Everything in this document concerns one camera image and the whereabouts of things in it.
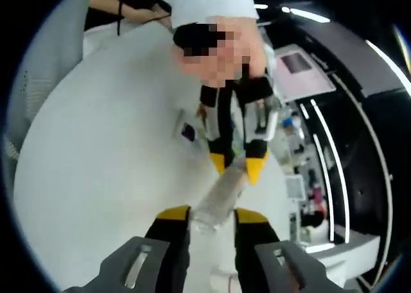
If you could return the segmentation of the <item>person's left hand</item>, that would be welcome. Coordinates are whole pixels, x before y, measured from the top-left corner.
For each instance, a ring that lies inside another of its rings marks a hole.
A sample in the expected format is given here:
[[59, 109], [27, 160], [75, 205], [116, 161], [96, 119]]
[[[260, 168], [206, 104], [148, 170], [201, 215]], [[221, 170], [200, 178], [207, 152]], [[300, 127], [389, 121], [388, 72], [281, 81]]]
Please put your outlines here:
[[264, 76], [267, 67], [267, 58], [264, 50], [264, 42], [255, 19], [251, 19], [249, 23], [248, 42], [250, 49], [250, 76], [256, 78]]

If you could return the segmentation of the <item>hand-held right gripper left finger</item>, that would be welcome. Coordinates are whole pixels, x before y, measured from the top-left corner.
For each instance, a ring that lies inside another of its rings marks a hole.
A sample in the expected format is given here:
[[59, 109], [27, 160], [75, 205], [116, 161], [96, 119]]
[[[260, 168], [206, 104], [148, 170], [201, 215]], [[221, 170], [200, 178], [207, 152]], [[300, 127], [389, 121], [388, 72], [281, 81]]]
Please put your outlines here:
[[66, 292], [182, 292], [189, 267], [188, 205], [165, 209], [144, 237], [135, 236], [106, 257], [98, 275]]

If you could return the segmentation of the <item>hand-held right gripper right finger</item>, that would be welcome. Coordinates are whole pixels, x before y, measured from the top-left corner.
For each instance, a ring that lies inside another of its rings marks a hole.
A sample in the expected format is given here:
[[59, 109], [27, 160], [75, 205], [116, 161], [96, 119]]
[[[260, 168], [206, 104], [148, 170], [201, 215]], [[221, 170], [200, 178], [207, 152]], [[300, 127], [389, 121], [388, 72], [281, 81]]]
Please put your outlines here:
[[261, 213], [234, 210], [235, 266], [242, 292], [346, 292], [324, 264], [295, 243], [281, 241]]

